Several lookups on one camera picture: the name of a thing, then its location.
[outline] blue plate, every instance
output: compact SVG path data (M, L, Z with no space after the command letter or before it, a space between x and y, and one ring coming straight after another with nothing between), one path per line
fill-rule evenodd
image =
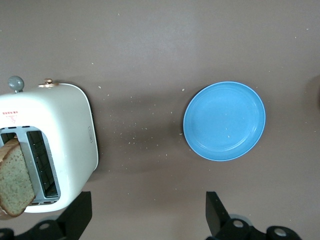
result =
M191 100L183 131L198 155L228 161L255 146L265 123L266 111L258 94L242 83L224 81L207 86Z

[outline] white toaster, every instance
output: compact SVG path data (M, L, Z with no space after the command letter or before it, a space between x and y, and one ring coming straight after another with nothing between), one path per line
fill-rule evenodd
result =
M25 212L63 209L98 165L88 98L77 86L51 79L28 91L17 76L8 83L15 93L0 95L0 147L17 136L35 194Z

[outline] toaster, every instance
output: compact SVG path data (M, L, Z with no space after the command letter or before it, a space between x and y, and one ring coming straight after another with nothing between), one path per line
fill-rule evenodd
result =
M27 213L67 207L98 165L98 147L88 98L77 86L46 78L31 90L9 78L13 93L0 95L0 147L17 138L35 199Z

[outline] gray knob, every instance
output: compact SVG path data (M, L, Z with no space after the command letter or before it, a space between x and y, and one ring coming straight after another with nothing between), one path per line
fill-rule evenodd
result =
M8 85L15 93L20 93L25 87L25 82L19 76L11 76L8 79Z

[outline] toast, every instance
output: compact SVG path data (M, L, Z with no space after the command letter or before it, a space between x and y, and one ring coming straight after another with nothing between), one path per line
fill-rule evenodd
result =
M0 220L20 216L34 199L19 141L11 139L0 148Z

